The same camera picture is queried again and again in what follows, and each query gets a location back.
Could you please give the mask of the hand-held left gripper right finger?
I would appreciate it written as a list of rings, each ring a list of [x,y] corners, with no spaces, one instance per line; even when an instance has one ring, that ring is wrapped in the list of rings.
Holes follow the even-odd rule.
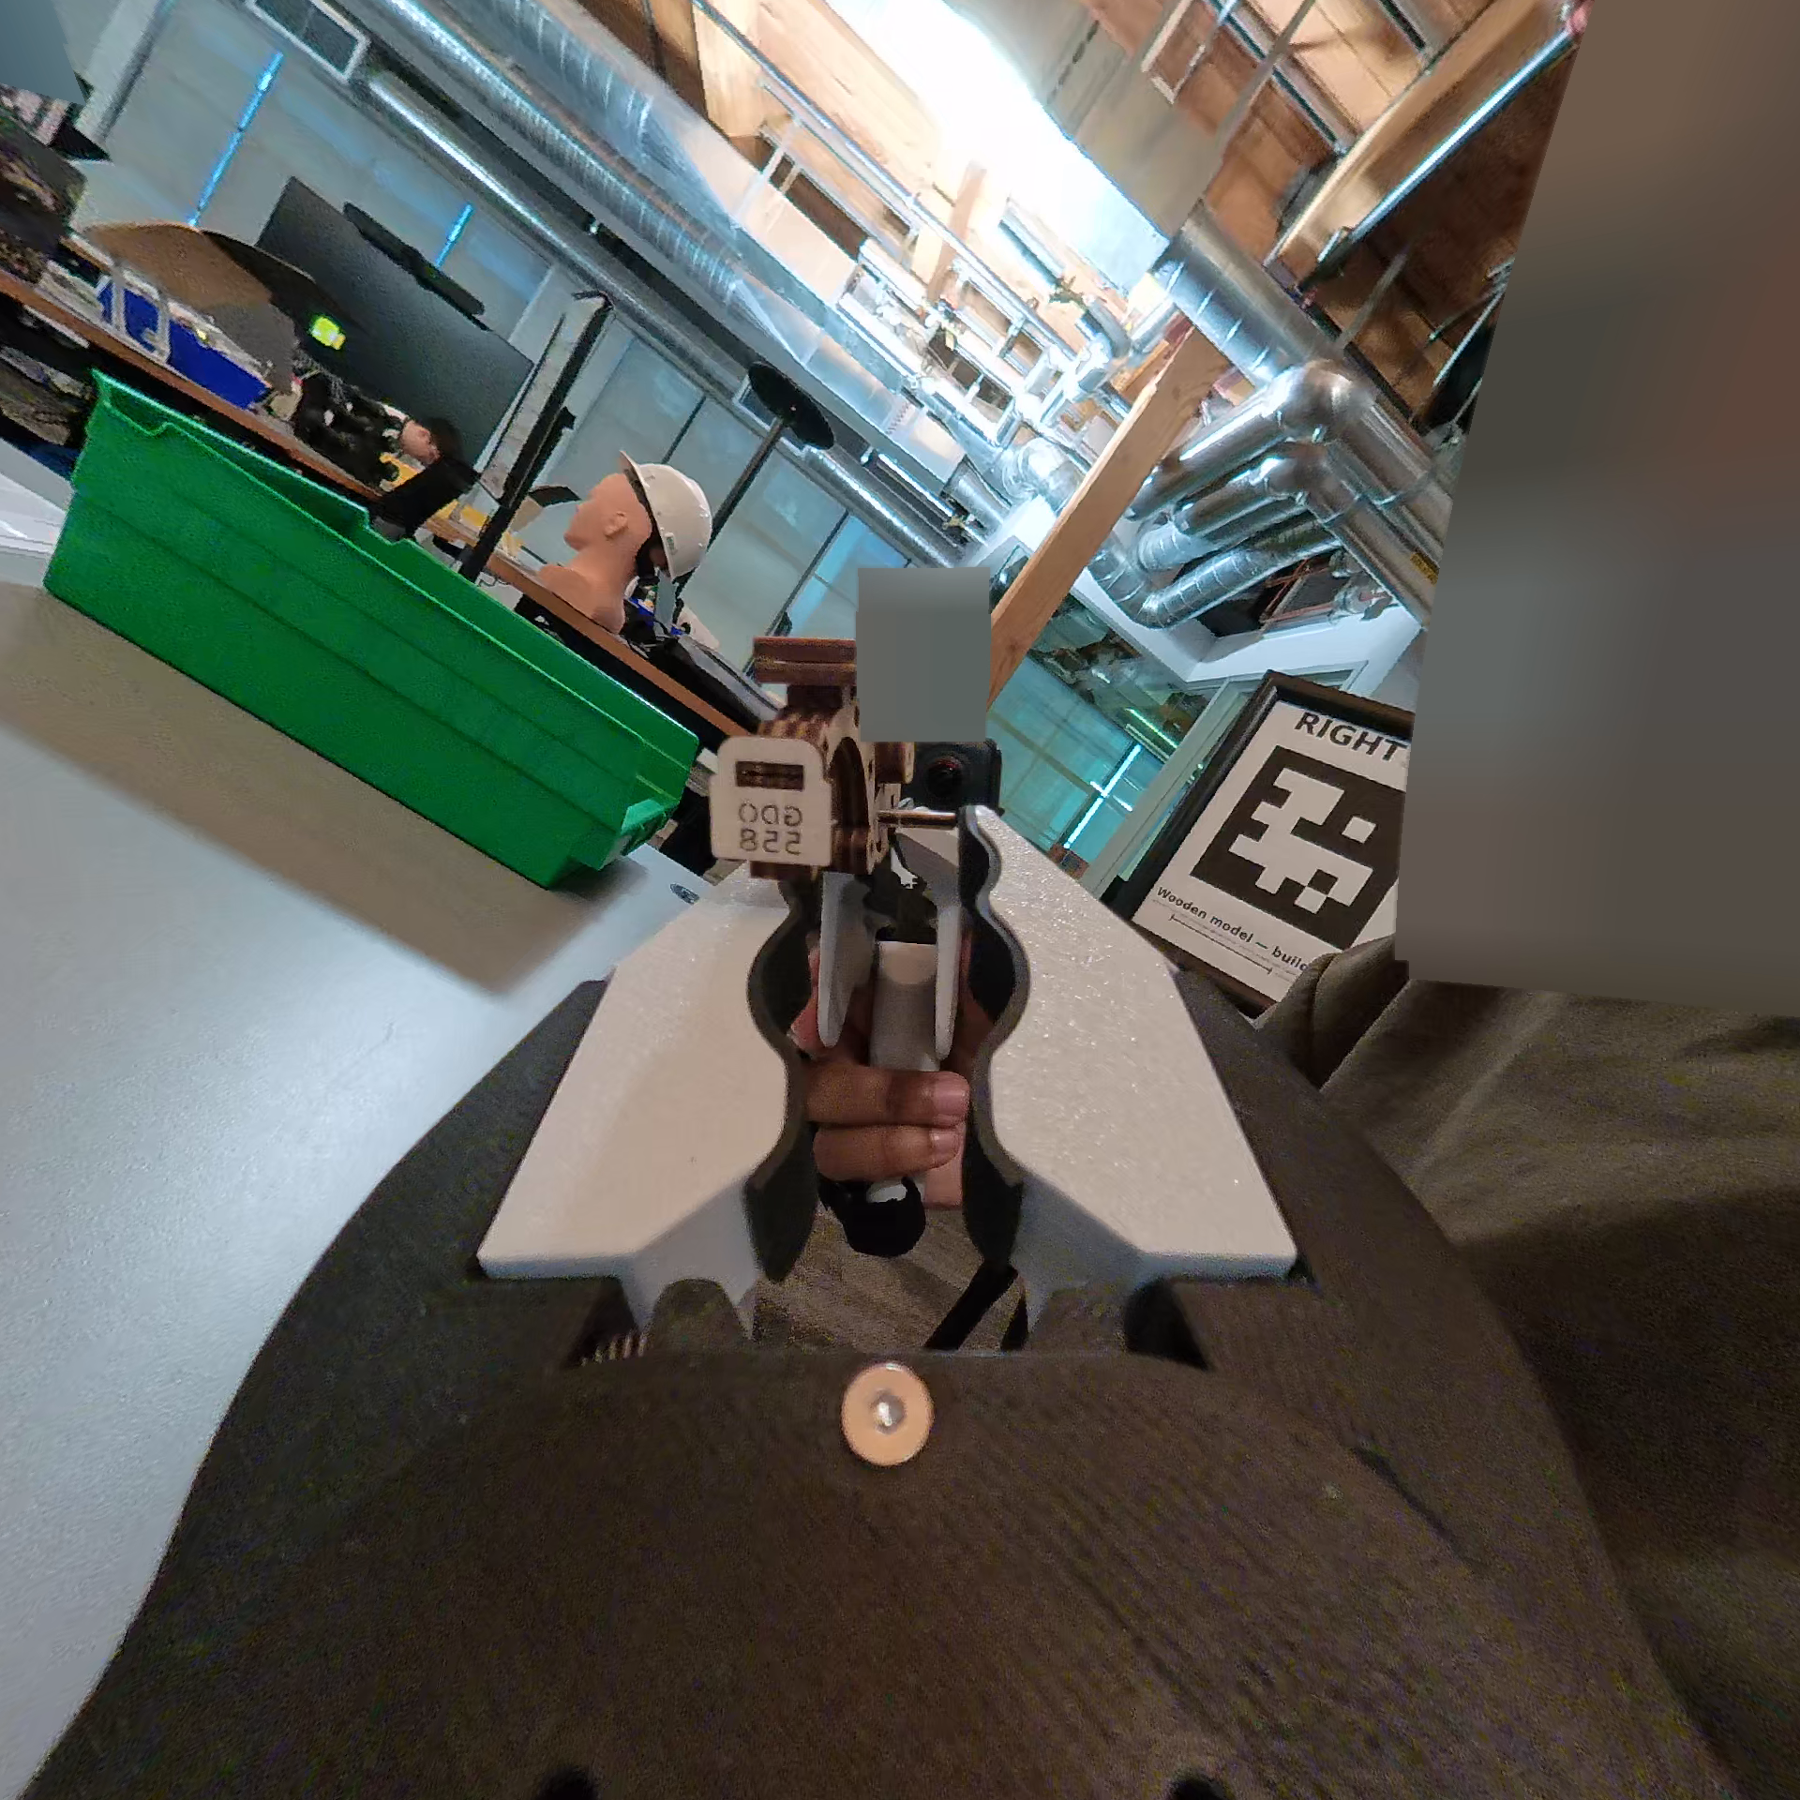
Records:
[[[1070,1289],[1298,1261],[1172,967],[992,807],[962,819],[974,1055],[962,1220],[1035,1327]]]

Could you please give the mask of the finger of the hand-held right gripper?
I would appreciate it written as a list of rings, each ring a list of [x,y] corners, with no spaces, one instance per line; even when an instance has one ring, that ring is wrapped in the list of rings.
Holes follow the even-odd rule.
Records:
[[[816,940],[816,1033],[827,1050],[839,1044],[850,1003],[869,979],[878,928],[880,916],[869,910],[869,884],[848,872],[825,872]]]
[[[962,901],[936,907],[925,936],[882,928],[873,938],[869,1063],[900,1074],[931,1074],[954,1059],[968,929]]]

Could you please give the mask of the wooden model assembly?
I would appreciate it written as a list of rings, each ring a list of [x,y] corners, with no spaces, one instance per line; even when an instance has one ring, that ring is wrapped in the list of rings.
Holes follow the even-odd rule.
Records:
[[[751,674],[783,697],[717,751],[711,855],[786,884],[856,880],[873,920],[893,926],[902,879],[884,814],[903,800],[915,745],[866,736],[852,639],[761,636]]]

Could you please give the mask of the person's right hand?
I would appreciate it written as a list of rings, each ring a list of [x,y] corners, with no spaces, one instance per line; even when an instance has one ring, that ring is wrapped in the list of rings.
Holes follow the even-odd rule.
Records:
[[[963,983],[950,1061],[936,1072],[871,1065],[868,1027],[866,995],[852,1000],[834,1046],[819,1033],[819,996],[809,996],[791,1024],[793,1044],[808,1063],[806,1116],[813,1126],[816,1170],[843,1185],[913,1178],[925,1209],[957,1209],[972,1115],[970,1076],[992,1021]]]

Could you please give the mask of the white hard hat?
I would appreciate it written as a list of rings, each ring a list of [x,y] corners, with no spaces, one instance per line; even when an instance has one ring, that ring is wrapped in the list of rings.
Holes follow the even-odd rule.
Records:
[[[714,509],[704,491],[674,464],[620,457],[620,466],[647,519],[638,562],[647,560],[651,567],[676,580],[689,577],[714,540]]]

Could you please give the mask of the black disc-topped pole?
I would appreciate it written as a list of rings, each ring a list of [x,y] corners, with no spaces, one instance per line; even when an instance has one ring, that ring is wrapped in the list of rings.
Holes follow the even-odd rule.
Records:
[[[748,531],[770,541],[772,549],[791,552],[804,540],[806,521],[795,521],[791,516],[793,507],[781,506],[781,484],[791,486],[791,482],[776,476],[772,486],[762,472],[778,458],[783,443],[797,443],[804,452],[830,455],[838,446],[838,432],[832,417],[770,362],[756,360],[750,366],[745,399],[755,400],[764,420],[756,447],[731,488],[726,511],[733,511],[740,504],[750,504]]]

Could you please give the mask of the mannequin head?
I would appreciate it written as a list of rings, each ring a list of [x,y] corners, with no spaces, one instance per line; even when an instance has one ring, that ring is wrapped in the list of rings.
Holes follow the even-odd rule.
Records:
[[[656,589],[667,572],[654,516],[623,464],[575,507],[565,549],[562,564],[541,570],[540,584],[613,636],[623,632],[625,602],[640,580]]]

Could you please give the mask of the silver air ducts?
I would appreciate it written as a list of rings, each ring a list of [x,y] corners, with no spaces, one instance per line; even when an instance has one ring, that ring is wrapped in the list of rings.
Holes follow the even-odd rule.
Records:
[[[711,332],[786,372],[941,507],[998,524],[1070,504],[1124,421],[1153,326],[1194,324],[1255,381],[1146,477],[1083,572],[1143,627],[1200,619],[1341,551],[1424,621],[1448,531],[1447,455],[1239,253],[1192,216],[1143,272],[1142,324],[1071,300],[1071,349],[992,256],[929,215],[806,89],[701,4],[825,156],[797,171],[864,226],[854,255],[576,4],[348,4],[404,69],[657,267]]]

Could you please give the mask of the person's shirt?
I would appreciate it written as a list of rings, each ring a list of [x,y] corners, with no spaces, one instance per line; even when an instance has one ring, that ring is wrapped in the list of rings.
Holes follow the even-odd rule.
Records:
[[[1258,1027],[1461,1251],[1741,1796],[1797,1796],[1797,1019],[1332,954]]]

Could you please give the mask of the green plastic bin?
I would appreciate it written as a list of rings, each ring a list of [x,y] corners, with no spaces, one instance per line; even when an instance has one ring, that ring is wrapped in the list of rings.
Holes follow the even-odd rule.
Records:
[[[691,731],[344,494],[97,377],[46,591],[553,886],[651,841]]]

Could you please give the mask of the black tripod stand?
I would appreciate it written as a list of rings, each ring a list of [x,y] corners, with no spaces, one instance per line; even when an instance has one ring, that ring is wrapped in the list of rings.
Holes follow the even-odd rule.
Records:
[[[554,383],[531,421],[525,446],[510,464],[510,473],[501,486],[501,497],[473,545],[461,555],[458,572],[470,580],[477,580],[483,574],[490,557],[498,551],[506,531],[525,506],[528,491],[538,484],[538,477],[551,461],[558,436],[575,421],[575,414],[568,404],[570,395],[588,362],[598,338],[602,337],[608,312],[613,311],[613,297],[599,287],[576,292],[576,300],[588,301],[588,311],[579,328],[576,341],[554,372]]]

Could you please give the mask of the black monitor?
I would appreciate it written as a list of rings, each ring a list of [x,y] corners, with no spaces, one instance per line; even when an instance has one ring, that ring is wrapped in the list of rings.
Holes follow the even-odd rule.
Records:
[[[290,177],[257,247],[314,279],[343,341],[311,338],[316,360],[351,389],[407,416],[450,420],[479,461],[534,371],[528,355],[456,306],[432,266],[399,262],[344,209]]]

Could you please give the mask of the small blue bin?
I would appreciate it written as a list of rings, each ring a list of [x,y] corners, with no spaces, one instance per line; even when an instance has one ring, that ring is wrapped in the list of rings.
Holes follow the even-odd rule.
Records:
[[[107,328],[161,366],[242,410],[261,407],[273,389],[263,362],[223,330],[183,312],[126,276],[103,276],[97,301]]]

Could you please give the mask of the cardboard box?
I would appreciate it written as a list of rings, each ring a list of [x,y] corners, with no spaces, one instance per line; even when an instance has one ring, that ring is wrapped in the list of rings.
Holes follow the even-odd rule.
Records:
[[[82,239],[101,251],[108,267],[168,300],[176,317],[200,335],[228,341],[266,365],[295,352],[297,330],[270,284],[205,232],[172,220],[116,220],[87,222]]]

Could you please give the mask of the wooden post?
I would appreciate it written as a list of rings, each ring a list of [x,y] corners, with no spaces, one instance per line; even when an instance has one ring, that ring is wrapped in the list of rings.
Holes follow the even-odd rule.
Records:
[[[990,629],[990,703],[1012,681],[1133,494],[1179,443],[1225,366],[1228,357],[1194,324],[1176,328],[1168,357],[1143,383],[1131,414],[1097,455],[997,605]]]

